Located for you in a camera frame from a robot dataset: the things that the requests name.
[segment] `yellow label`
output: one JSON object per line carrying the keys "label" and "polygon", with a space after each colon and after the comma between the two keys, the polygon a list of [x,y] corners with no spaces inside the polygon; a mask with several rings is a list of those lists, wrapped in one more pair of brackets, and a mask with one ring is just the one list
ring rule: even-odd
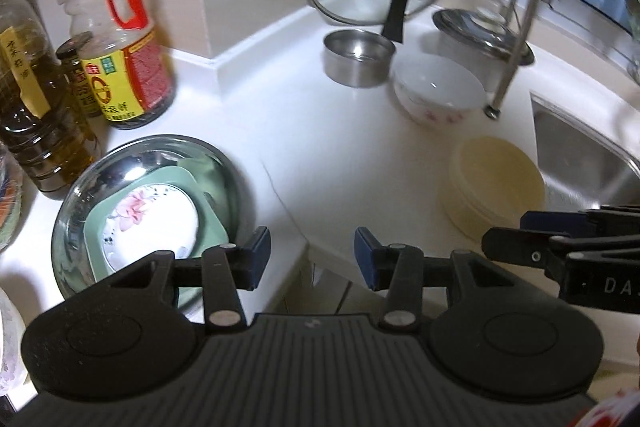
{"label": "yellow label", "polygon": [[130,120],[144,114],[129,82],[124,52],[82,60],[82,66],[107,120]]}
{"label": "yellow label", "polygon": [[51,106],[44,96],[33,70],[31,70],[27,54],[12,26],[0,33],[0,46],[2,46],[2,54],[14,74],[15,82],[20,88],[22,103],[33,116],[42,118],[49,112]]}

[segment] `beige round container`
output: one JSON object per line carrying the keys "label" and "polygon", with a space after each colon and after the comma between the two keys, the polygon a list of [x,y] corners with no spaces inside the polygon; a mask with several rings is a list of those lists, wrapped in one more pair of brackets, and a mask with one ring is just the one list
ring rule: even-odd
{"label": "beige round container", "polygon": [[523,151],[483,136],[456,147],[440,199],[453,224],[479,242],[491,227],[517,228],[522,214],[543,210],[545,184]]}

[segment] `white countertop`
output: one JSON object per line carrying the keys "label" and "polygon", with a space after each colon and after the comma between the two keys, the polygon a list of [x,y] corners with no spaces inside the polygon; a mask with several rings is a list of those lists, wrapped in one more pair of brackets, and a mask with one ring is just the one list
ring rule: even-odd
{"label": "white countertop", "polygon": [[[410,22],[405,44],[435,31],[432,11]],[[409,120],[389,85],[352,89],[322,73],[322,37],[335,29],[305,8],[266,28],[214,61],[172,52],[178,95],[155,122],[132,131],[100,131],[105,149],[151,134],[205,140],[231,158],[251,181],[256,225],[270,227],[271,261],[260,287],[241,293],[248,317],[286,290],[296,266],[309,258],[362,283],[352,253],[353,232],[366,226],[382,243],[408,243],[429,255],[479,246],[440,208],[437,187],[457,140],[492,134],[536,160],[530,94],[564,108],[640,157],[640,115],[592,78],[535,48],[536,64],[520,70],[502,116],[481,112],[439,132]],[[50,261],[50,234],[60,202],[25,183],[24,223],[0,255],[0,287],[25,322],[62,301]],[[542,273],[518,269],[527,280],[558,291]],[[429,290],[444,305],[444,291]],[[640,317],[587,311],[602,328],[607,360],[635,365]],[[33,393],[11,394],[20,406]]]}

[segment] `sink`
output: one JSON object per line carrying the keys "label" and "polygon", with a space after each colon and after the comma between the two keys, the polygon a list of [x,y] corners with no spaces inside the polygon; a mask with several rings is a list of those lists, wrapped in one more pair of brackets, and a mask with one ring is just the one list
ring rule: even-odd
{"label": "sink", "polygon": [[553,104],[532,98],[532,105],[547,210],[640,204],[637,161]]}

